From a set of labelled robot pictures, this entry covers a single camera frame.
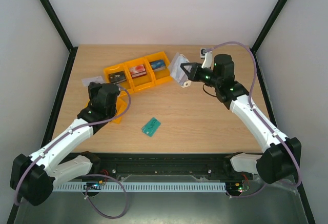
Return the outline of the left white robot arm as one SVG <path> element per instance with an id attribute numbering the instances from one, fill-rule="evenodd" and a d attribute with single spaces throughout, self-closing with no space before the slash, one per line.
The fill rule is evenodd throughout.
<path id="1" fill-rule="evenodd" d="M 15 190 L 16 206 L 21 205 L 20 198 L 38 206 L 54 188 L 91 171 L 94 163 L 89 155 L 79 155 L 67 162 L 63 159 L 108 122 L 120 117 L 116 102 L 123 90 L 124 87 L 118 84 L 91 82 L 88 105 L 72 124 L 39 150 L 29 156 L 20 154 L 14 159 L 10 187 Z"/>

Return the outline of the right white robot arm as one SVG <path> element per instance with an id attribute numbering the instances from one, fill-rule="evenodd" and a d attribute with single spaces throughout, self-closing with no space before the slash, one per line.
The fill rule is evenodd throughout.
<path id="1" fill-rule="evenodd" d="M 248 128 L 261 147 L 262 154 L 237 153 L 223 166 L 226 177 L 236 178 L 241 172 L 257 174 L 267 184 L 290 175 L 300 174 L 297 160 L 300 141 L 288 138 L 261 112 L 249 91 L 235 80 L 234 62 L 227 54 L 214 57 L 212 69 L 199 63 L 182 63 L 180 68 L 193 82 L 215 89 L 216 98 Z"/>

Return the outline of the white credit card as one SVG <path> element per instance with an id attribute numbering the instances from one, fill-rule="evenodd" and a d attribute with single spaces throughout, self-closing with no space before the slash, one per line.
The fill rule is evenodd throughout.
<path id="1" fill-rule="evenodd" d="M 90 83 L 103 84 L 104 79 L 102 76 L 95 76 L 95 77 L 84 78 L 81 80 L 81 82 L 85 87 L 88 87 Z"/>

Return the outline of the beige leather card holder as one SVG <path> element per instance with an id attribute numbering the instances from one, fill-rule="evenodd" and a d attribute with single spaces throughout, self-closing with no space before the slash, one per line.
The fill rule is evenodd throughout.
<path id="1" fill-rule="evenodd" d="M 189 60 L 183 55 L 177 52 L 170 62 L 168 69 L 170 76 L 182 87 L 187 88 L 191 85 L 191 81 L 188 79 L 186 73 L 181 68 L 181 64 L 189 64 Z"/>

